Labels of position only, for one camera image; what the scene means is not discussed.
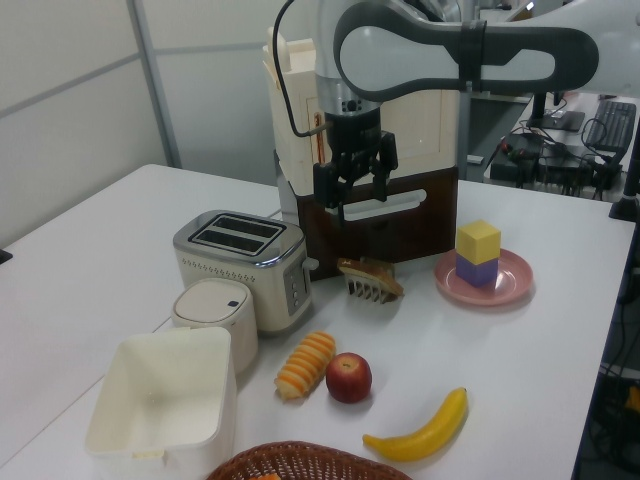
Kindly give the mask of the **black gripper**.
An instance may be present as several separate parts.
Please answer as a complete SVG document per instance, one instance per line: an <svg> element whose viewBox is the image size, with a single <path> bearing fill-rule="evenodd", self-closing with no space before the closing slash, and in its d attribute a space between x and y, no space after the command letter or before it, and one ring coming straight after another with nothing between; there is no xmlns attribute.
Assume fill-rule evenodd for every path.
<svg viewBox="0 0 640 480"><path fill-rule="evenodd" d="M373 198L386 202L390 174L398 168L396 137L382 128L379 109L354 116L327 114L326 119L331 124L331 161L313 166L313 192L316 202L343 226L345 188L340 181L371 174Z"/></svg>

